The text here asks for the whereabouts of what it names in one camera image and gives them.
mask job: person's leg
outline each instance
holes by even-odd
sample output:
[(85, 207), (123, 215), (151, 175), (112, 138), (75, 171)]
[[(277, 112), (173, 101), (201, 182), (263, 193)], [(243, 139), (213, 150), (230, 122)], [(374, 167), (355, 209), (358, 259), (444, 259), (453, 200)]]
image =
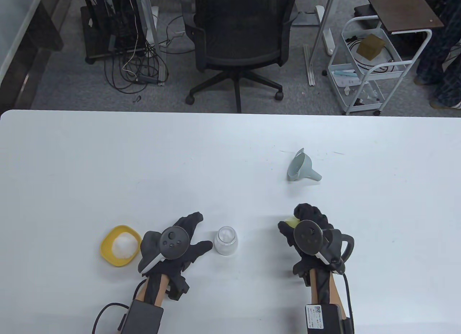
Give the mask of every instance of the person's leg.
[(448, 66), (443, 81), (437, 86), (431, 102), (433, 108), (461, 109), (461, 56)]
[(445, 27), (433, 30), (432, 39), (420, 56), (416, 84), (430, 85), (442, 81), (442, 64), (461, 39), (461, 0), (448, 0), (440, 19)]

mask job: cardboard box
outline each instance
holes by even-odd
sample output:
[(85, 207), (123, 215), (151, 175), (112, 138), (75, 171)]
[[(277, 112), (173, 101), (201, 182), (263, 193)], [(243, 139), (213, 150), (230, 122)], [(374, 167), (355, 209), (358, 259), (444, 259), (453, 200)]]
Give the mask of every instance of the cardboard box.
[(368, 60), (373, 60), (381, 53), (384, 48), (385, 41), (379, 37), (371, 34), (364, 38), (357, 49), (357, 54), (360, 54)]

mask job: chair base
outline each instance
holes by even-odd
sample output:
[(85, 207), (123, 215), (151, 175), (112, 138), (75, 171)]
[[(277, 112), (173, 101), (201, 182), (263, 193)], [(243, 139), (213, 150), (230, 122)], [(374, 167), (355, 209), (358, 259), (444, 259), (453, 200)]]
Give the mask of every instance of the chair base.
[(222, 82), (225, 79), (232, 79), (234, 81), (237, 113), (242, 113), (242, 105), (241, 105), (241, 100), (240, 100), (240, 78), (246, 78), (253, 82), (257, 82), (257, 83), (267, 85), (269, 87), (277, 89), (278, 92), (275, 94), (275, 100), (276, 101), (283, 100), (283, 87), (280, 84), (273, 82), (270, 79), (262, 77), (258, 74), (255, 74), (254, 72), (251, 72), (251, 71), (229, 70), (229, 71), (222, 71), (218, 73), (216, 76), (203, 82), (202, 84), (199, 84), (198, 86), (192, 88), (189, 92), (189, 95), (186, 97), (186, 104), (188, 105), (194, 104), (194, 101), (195, 101), (194, 94), (195, 93), (200, 92), (208, 87), (211, 87), (212, 85), (215, 85), (219, 82)]

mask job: brown tabletop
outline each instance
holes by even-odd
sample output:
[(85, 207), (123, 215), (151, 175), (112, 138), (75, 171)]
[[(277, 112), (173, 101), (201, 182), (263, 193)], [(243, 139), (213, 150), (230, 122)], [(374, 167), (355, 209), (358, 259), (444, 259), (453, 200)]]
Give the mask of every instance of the brown tabletop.
[(425, 0), (369, 0), (389, 32), (443, 26)]

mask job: glass jar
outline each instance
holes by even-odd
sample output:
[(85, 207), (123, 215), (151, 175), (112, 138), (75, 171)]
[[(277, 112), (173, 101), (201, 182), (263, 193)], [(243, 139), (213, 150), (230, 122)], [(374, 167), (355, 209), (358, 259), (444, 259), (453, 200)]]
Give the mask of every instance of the glass jar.
[(214, 237), (214, 248), (221, 255), (232, 255), (238, 246), (237, 233), (232, 227), (224, 226)]

